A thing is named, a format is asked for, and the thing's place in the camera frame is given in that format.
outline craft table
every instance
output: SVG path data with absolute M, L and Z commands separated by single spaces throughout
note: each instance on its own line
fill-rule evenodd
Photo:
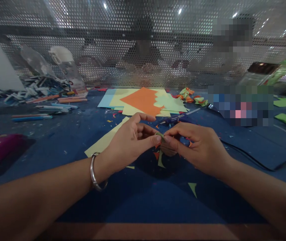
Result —
M 34 141 L 16 160 L 0 162 L 0 184 L 86 158 L 84 151 L 125 117 L 118 113 L 113 118 L 105 114 L 105 108 L 97 108 L 104 93 L 89 91 L 88 102 L 77 103 L 79 109 L 71 114 L 25 123 L 14 123 L 10 116 L 35 113 L 34 105 L 8 107 L 0 102 L 0 134 L 24 134 Z M 196 107 L 188 103 L 187 108 Z M 275 107 L 274 112 L 286 113 L 286 107 Z M 212 127 L 222 140 L 269 168 L 286 161 L 286 132 L 282 129 L 232 127 L 205 107 L 190 117 L 196 124 Z M 157 123 L 148 124 L 155 127 Z M 281 121 L 275 119 L 274 124 L 286 130 Z M 160 126 L 159 131 L 167 129 Z M 268 172 L 233 148 L 226 148 L 232 157 L 286 182 L 286 167 Z M 159 167 L 153 151 L 141 155 L 133 163 L 135 169 L 125 168 L 111 176 L 104 192 L 93 190 L 79 200 L 47 234 L 57 239 L 278 238 L 265 219 L 227 185 L 198 171 L 179 155 L 163 156 L 166 169 Z M 197 184 L 197 199 L 188 182 Z

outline glue gun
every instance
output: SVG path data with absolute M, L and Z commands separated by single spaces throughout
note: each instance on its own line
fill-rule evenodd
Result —
M 189 114 L 192 114 L 194 112 L 197 112 L 198 110 L 200 110 L 200 108 L 190 111 L 188 113 L 184 113 L 184 114 L 179 114 L 179 115 L 174 115 L 172 117 L 169 117 L 167 119 L 165 119 L 163 122 L 161 122 L 160 124 L 176 124 L 178 122 L 186 122 L 186 123 L 192 123 L 194 124 L 194 121 L 188 117 Z

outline table edge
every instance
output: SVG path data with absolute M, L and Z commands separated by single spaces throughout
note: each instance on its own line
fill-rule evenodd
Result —
M 269 224 L 53 223 L 58 240 L 279 240 Z

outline forearm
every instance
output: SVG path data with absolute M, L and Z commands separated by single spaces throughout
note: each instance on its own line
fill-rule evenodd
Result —
M 286 237 L 286 183 L 236 160 L 221 180 L 244 197 Z
M 101 159 L 94 165 L 98 182 L 111 174 Z M 90 165 L 88 158 L 1 185 L 0 240 L 37 237 L 92 188 Z

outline left hand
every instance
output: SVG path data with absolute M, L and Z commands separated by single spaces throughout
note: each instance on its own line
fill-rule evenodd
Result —
M 155 135 L 158 131 L 139 123 L 156 121 L 156 118 L 143 113 L 136 113 L 116 132 L 109 146 L 102 152 L 113 172 L 118 172 L 134 162 L 143 152 L 161 142 Z

